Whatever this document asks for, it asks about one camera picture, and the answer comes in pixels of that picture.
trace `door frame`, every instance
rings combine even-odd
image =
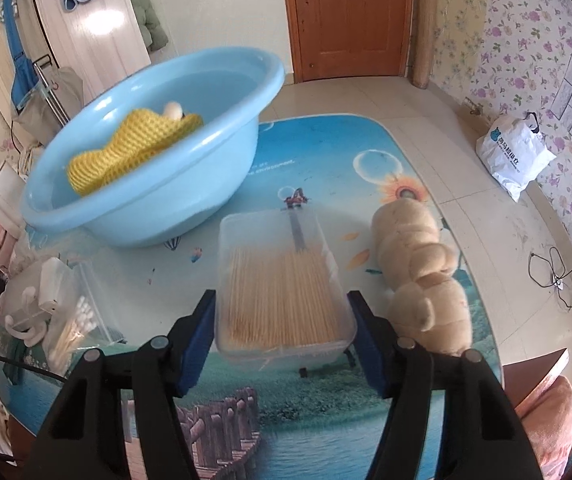
[[[413,19],[413,0],[405,0],[403,10],[402,56],[399,65],[399,75],[405,76],[410,46],[410,33]],[[288,35],[290,37],[290,53],[292,58],[293,76],[295,83],[303,82],[303,62],[301,58],[301,43],[299,41],[299,19],[297,17],[297,4],[295,0],[286,0],[286,16],[288,18]]]

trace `yellow mesh sponge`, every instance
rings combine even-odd
[[[134,110],[102,150],[80,153],[70,161],[70,185],[86,196],[133,171],[200,126],[203,119],[197,114],[176,120],[151,110]]]

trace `stuffed teddy bear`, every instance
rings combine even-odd
[[[472,344],[466,292],[451,276],[453,250],[422,203],[401,198],[381,206],[371,230],[377,262],[389,291],[386,318],[397,335],[411,337],[428,351],[461,355]]]
[[[437,222],[417,200],[400,198],[381,206],[371,231],[377,263],[393,290],[431,272],[451,276],[457,269],[457,256],[440,243]]]
[[[458,356],[473,343],[466,292],[441,272],[399,287],[389,298],[386,319],[397,335],[411,337],[429,352]]]

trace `sunflower print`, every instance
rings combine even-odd
[[[384,183],[379,186],[379,192],[383,195],[383,204],[394,202],[398,198],[414,198],[419,202],[426,202],[430,198],[428,190],[419,180],[403,174],[387,174]]]

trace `blue gripper pad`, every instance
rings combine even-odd
[[[177,329],[186,342],[181,348],[181,376],[176,384],[180,397],[197,384],[215,337],[214,290],[207,290],[193,314],[182,320],[185,320],[185,323],[180,327],[173,327],[171,331]]]
[[[381,348],[381,341],[377,341],[375,338],[379,335],[377,332],[385,334],[387,329],[390,329],[390,346],[392,347],[394,332],[386,319],[373,315],[359,292],[349,292],[348,300],[357,319],[357,336],[353,345],[357,351],[361,368],[364,370],[368,385],[385,399],[388,396],[388,388],[384,371],[383,349]]]

